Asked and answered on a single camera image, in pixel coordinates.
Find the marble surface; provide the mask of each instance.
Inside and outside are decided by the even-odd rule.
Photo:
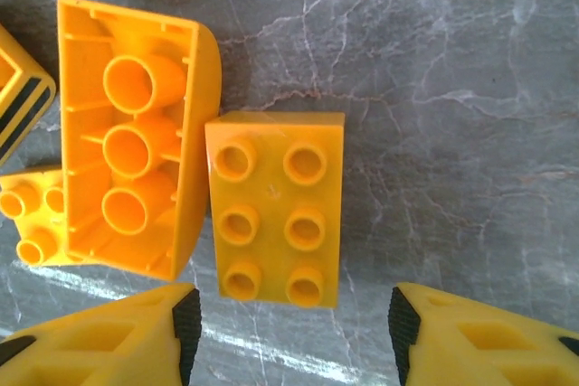
[[[204,308],[192,384],[397,385],[400,280],[579,330],[579,0],[102,1],[207,24],[224,111],[347,113],[339,308],[219,298],[207,221],[181,277]],[[54,2],[0,0],[0,23],[56,75]],[[60,152],[56,102],[1,172]],[[5,333],[159,285],[29,269],[0,224]]]

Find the gray marble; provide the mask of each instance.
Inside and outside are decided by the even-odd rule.
[[[387,330],[410,280],[579,330],[579,0],[101,0],[199,20],[223,54],[223,111],[347,113],[336,310],[217,296],[207,220],[181,279],[201,289],[192,383],[397,385]],[[55,0],[0,0],[51,73]],[[59,161],[54,104],[1,172]],[[29,269],[0,221],[0,326],[159,282]]]

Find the yellow toy piece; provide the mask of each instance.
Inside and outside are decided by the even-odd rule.
[[[174,280],[207,206],[217,42],[196,22],[86,0],[58,1],[58,34],[68,251]]]
[[[205,125],[222,296],[337,305],[344,121],[230,112]]]
[[[3,386],[188,386],[199,291],[173,284],[21,330],[0,344]]]
[[[579,334],[415,284],[388,315],[403,386],[576,386]]]
[[[86,259],[64,250],[66,221],[62,170],[34,171],[0,176],[0,212],[12,219],[20,234],[18,258],[29,266],[78,266]]]
[[[54,80],[0,26],[0,165],[54,100]]]

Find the stone countertop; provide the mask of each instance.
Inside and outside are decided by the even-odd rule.
[[[397,385],[387,309],[409,280],[579,330],[579,0],[100,0],[207,24],[223,110],[346,112],[336,310],[217,296],[210,222],[192,384]],[[57,75],[55,0],[0,23]],[[60,161],[59,103],[1,172]],[[35,268],[0,224],[9,333],[159,285]]]

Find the yellow plastic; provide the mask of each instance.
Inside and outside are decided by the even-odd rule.
[[[221,62],[199,23],[59,0],[69,252],[173,280],[208,198],[204,123]]]
[[[194,289],[172,284],[21,330],[6,341],[36,341],[0,366],[0,383],[182,386],[173,309]]]
[[[0,26],[0,165],[54,100],[54,80]]]
[[[579,334],[428,287],[398,287],[421,319],[405,386],[579,384],[577,355],[559,342]]]
[[[344,120],[230,112],[205,125],[222,296],[337,305]]]
[[[94,263],[65,251],[66,220],[62,170],[36,169],[0,176],[0,212],[14,220],[18,258],[29,266],[78,266]]]

